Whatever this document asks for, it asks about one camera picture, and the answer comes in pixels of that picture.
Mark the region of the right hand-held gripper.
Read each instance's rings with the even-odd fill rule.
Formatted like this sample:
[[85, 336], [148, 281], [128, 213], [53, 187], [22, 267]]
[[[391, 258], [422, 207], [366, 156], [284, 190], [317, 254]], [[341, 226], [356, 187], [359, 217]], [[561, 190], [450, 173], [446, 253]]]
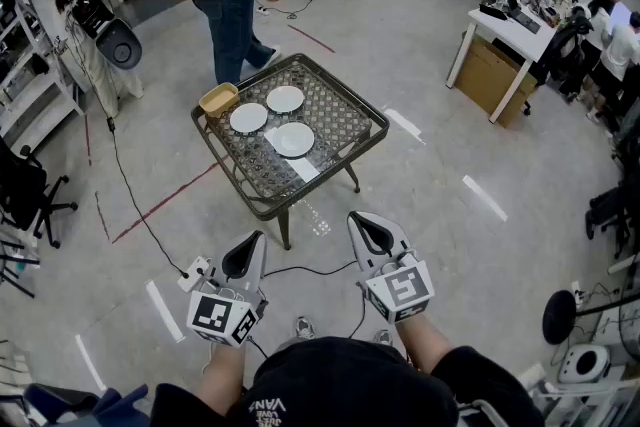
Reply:
[[[364, 298], [388, 323], [423, 313], [434, 297], [434, 286], [426, 262], [414, 248], [408, 248], [410, 242], [402, 227], [364, 211], [351, 211], [347, 227], [363, 270], [357, 285]], [[383, 256], [393, 257], [381, 263]]]

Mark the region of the white plate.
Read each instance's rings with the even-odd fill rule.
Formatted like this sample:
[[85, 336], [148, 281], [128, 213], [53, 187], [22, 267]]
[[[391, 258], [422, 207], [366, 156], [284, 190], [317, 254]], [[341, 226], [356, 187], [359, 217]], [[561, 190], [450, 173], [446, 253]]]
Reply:
[[304, 93], [294, 86], [279, 86], [266, 98], [268, 108], [277, 114], [287, 114], [299, 109], [305, 101]]
[[304, 157], [312, 149], [314, 142], [313, 130], [300, 122], [281, 125], [275, 130], [272, 139], [275, 151], [286, 159]]
[[267, 109], [259, 103], [246, 103], [236, 108], [230, 116], [231, 128], [241, 134], [260, 130], [268, 120]]

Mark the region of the person's right forearm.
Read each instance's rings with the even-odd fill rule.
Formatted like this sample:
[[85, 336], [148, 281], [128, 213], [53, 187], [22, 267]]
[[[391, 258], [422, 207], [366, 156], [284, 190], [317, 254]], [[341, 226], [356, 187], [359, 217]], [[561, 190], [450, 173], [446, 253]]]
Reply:
[[424, 373], [430, 374], [453, 350], [450, 341], [425, 314], [397, 323], [396, 330], [411, 362]]

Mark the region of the person's left forearm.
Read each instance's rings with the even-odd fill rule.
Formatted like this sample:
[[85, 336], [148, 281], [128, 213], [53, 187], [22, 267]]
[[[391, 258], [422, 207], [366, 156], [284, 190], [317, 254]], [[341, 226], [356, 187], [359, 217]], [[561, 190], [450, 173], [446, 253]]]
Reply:
[[226, 416], [241, 399], [246, 347], [212, 343], [210, 360], [194, 395], [213, 411]]

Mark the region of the brown wicker glass-top table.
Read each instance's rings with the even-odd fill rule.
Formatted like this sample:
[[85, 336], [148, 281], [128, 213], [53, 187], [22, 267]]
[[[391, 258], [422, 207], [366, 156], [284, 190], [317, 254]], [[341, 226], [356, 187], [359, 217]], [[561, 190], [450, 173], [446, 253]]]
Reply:
[[[282, 244], [289, 249], [290, 208], [339, 171], [353, 175], [353, 161], [386, 137], [389, 122], [302, 53], [240, 82], [238, 103], [265, 105], [279, 86], [299, 88], [304, 95], [301, 107], [286, 114], [269, 112], [264, 126], [247, 135], [232, 129], [231, 109], [214, 118], [195, 106], [191, 118], [249, 210], [261, 221], [277, 220]], [[287, 122], [303, 123], [313, 132], [313, 145], [300, 158], [286, 159], [269, 139]]]

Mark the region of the person's black shirt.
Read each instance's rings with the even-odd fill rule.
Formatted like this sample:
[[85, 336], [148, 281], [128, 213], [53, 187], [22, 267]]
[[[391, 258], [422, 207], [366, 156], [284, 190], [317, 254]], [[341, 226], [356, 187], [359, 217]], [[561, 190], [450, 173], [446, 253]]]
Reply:
[[475, 403], [474, 427], [544, 427], [518, 380], [475, 349], [453, 349], [429, 373], [394, 348], [322, 337], [274, 353], [221, 415], [171, 384], [156, 388], [150, 427], [457, 427]]

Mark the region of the yellow plastic basin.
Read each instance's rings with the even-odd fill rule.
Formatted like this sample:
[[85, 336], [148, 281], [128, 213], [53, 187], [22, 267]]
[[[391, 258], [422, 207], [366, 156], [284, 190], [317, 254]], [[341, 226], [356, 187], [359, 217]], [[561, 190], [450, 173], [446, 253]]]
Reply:
[[238, 88], [231, 83], [225, 82], [206, 93], [199, 100], [199, 106], [207, 116], [219, 118], [238, 101]]

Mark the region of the brown cardboard box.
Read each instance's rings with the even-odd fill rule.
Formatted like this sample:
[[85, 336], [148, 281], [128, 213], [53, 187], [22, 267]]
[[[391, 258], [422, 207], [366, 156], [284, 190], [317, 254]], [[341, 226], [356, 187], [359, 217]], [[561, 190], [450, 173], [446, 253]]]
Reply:
[[[501, 48], [475, 35], [457, 76], [455, 87], [492, 115], [510, 88], [521, 68], [521, 59], [514, 61]], [[505, 106], [497, 122], [507, 128], [521, 113], [534, 92], [536, 78], [527, 73]]]

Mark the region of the black standing fan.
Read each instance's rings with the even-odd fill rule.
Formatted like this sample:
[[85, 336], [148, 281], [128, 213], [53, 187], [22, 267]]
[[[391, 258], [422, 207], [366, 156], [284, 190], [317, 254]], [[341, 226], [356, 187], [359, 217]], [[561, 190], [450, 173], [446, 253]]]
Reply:
[[608, 269], [623, 278], [619, 289], [598, 283], [586, 292], [560, 290], [542, 315], [542, 334], [552, 346], [595, 342], [640, 362], [640, 253]]

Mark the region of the blue chair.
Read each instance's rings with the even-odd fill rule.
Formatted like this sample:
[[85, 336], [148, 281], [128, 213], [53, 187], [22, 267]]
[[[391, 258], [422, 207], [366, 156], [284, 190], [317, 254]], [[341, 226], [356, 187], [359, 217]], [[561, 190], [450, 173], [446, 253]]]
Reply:
[[124, 396], [108, 388], [98, 397], [33, 383], [26, 388], [24, 398], [45, 418], [45, 427], [150, 427], [149, 416], [135, 406], [148, 392], [143, 384]]

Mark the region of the white round device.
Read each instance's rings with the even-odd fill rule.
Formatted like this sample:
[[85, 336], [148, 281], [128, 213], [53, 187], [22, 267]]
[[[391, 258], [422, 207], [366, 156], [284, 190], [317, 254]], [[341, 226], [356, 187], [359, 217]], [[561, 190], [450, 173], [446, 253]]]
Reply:
[[558, 374], [561, 384], [593, 383], [610, 366], [610, 353], [605, 346], [576, 344], [565, 355]]

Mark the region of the black office chair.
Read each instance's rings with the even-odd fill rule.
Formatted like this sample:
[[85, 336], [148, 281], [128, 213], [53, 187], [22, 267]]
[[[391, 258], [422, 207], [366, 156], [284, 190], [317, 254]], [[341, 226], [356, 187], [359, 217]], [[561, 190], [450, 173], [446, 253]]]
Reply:
[[608, 227], [615, 228], [613, 258], [618, 260], [630, 241], [631, 232], [640, 230], [640, 181], [627, 178], [589, 201], [585, 214], [585, 232], [589, 240], [594, 238], [597, 227], [602, 232]]
[[0, 213], [1, 223], [28, 231], [36, 239], [42, 238], [45, 228], [49, 245], [59, 249], [61, 244], [54, 239], [51, 216], [56, 211], [78, 209], [75, 202], [56, 203], [55, 198], [62, 184], [70, 178], [61, 175], [50, 185], [47, 172], [34, 156], [31, 147], [24, 145], [18, 154], [0, 137]]

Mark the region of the white desk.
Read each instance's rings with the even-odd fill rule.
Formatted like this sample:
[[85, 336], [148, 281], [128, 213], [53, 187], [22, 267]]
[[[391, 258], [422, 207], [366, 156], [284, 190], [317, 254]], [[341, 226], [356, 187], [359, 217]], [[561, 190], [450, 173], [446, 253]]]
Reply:
[[518, 70], [517, 75], [511, 81], [509, 88], [503, 94], [500, 102], [489, 116], [489, 121], [492, 124], [495, 124], [498, 121], [499, 116], [502, 114], [518, 87], [523, 82], [530, 67], [533, 63], [537, 63], [541, 59], [544, 51], [556, 33], [555, 28], [550, 27], [546, 22], [534, 15], [529, 8], [524, 7], [522, 11], [540, 26], [536, 33], [530, 32], [524, 26], [511, 18], [508, 20], [500, 20], [482, 13], [479, 8], [469, 11], [469, 25], [446, 79], [445, 85], [449, 89], [452, 89], [478, 28], [488, 31], [491, 35], [497, 37], [500, 41], [507, 44], [512, 50], [516, 51], [520, 56], [524, 57], [525, 61]]

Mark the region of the grey backpack rig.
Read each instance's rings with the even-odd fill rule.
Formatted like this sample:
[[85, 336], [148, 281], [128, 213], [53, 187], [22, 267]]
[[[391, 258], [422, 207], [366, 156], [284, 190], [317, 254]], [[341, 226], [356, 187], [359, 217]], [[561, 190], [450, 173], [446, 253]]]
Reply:
[[109, 63], [122, 70], [131, 70], [138, 65], [142, 57], [139, 39], [103, 0], [76, 0], [71, 13]]

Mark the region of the white metal shelf rack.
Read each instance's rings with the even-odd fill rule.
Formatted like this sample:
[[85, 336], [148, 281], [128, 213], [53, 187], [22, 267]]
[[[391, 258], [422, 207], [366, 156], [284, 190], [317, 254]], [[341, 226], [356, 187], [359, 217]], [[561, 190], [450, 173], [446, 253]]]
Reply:
[[0, 0], [0, 138], [37, 147], [67, 116], [83, 113], [78, 93], [33, 8]]

